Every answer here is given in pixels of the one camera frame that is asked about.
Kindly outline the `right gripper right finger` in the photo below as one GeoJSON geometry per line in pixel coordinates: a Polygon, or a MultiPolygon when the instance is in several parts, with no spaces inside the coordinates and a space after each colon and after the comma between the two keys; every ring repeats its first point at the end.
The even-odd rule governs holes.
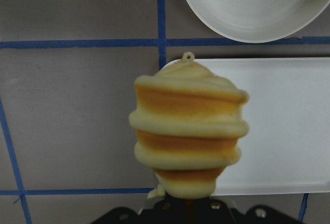
{"type": "Polygon", "coordinates": [[[224,201],[215,198],[200,199],[195,202],[197,223],[301,223],[274,208],[258,204],[246,213],[239,212],[224,201]]]}

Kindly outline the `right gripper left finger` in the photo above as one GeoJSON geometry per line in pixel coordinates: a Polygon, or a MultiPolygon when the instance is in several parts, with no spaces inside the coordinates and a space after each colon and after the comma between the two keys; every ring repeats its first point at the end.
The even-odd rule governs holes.
{"type": "Polygon", "coordinates": [[[93,223],[183,223],[185,201],[176,198],[155,198],[146,201],[137,213],[127,207],[116,207],[93,223]]]}

